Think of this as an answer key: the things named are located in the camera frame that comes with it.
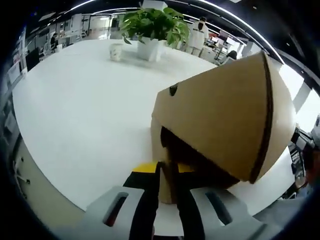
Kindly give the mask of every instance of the yellow part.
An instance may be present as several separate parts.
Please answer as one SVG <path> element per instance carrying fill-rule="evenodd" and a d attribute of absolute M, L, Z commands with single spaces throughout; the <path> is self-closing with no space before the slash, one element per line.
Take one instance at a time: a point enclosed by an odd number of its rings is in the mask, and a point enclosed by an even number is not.
<path fill-rule="evenodd" d="M 142 163 L 133 169 L 133 172 L 154 174 L 156 172 L 157 162 Z"/>
<path fill-rule="evenodd" d="M 142 163 L 133 169 L 133 172 L 154 174 L 156 172 L 157 162 Z M 191 173 L 194 170 L 185 164 L 178 164 L 179 173 Z"/>
<path fill-rule="evenodd" d="M 194 170 L 189 166 L 182 163 L 178 163 L 179 173 L 192 173 Z"/>

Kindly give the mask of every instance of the floor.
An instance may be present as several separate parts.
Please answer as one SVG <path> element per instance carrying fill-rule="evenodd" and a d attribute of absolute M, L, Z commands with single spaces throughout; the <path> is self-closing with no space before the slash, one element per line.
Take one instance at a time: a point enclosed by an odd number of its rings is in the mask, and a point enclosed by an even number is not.
<path fill-rule="evenodd" d="M 61 226 L 75 226 L 85 212 L 65 198 L 47 180 L 23 141 L 17 150 L 16 157 L 23 158 L 19 173 L 23 178 L 30 180 L 30 185 L 20 182 L 20 186 L 38 218 L 52 231 Z"/>

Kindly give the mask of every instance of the window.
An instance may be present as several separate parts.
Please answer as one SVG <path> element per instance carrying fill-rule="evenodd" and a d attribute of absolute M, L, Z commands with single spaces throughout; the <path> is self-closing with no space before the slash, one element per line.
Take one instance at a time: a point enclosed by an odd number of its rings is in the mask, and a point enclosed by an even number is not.
<path fill-rule="evenodd" d="M 305 103 L 296 115 L 296 122 L 300 128 L 309 133 L 314 128 L 320 109 L 320 97 L 312 90 Z"/>
<path fill-rule="evenodd" d="M 304 83 L 304 78 L 288 65 L 283 65 L 280 68 L 279 74 L 289 89 L 291 99 L 294 100 L 299 92 L 299 89 Z"/>

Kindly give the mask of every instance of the white shirt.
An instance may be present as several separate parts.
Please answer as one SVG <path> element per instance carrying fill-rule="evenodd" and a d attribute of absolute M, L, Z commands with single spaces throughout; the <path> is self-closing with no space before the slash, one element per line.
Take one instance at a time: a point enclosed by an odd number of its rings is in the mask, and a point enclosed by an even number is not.
<path fill-rule="evenodd" d="M 198 25 L 199 23 L 203 23 L 202 30 L 199 30 Z M 190 28 L 190 36 L 189 36 L 189 47 L 193 47 L 196 49 L 201 50 L 204 46 L 205 39 L 209 38 L 209 30 L 206 24 L 203 21 L 195 22 L 191 25 Z"/>

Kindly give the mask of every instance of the desk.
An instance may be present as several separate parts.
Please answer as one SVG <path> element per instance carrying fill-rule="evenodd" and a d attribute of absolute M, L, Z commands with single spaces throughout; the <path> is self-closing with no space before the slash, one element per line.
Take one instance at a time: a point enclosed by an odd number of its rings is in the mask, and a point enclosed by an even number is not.
<path fill-rule="evenodd" d="M 157 92 L 215 67 L 167 47 L 160 62 L 143 61 L 134 41 L 124 45 L 121 62 L 110 61 L 110 44 L 121 42 L 86 40 L 64 48 L 35 66 L 13 91 L 17 123 L 35 163 L 84 211 L 112 186 L 121 186 L 134 167 L 152 160 Z M 286 150 L 255 185 L 240 182 L 230 191 L 254 215 L 293 182 Z M 156 235 L 183 235 L 177 212 L 158 209 Z"/>
<path fill-rule="evenodd" d="M 66 35 L 60 37 L 58 39 L 58 43 L 65 44 L 65 47 L 68 47 L 69 45 L 74 43 L 74 41 L 72 41 L 73 38 L 76 39 L 77 37 L 79 37 L 81 39 L 82 38 L 81 33 L 79 33 L 79 32 L 69 33 L 69 34 L 66 34 Z"/>
<path fill-rule="evenodd" d="M 207 60 L 210 63 L 214 63 L 216 61 L 215 57 L 216 57 L 216 52 L 211 47 L 204 46 L 202 48 L 200 58 Z"/>

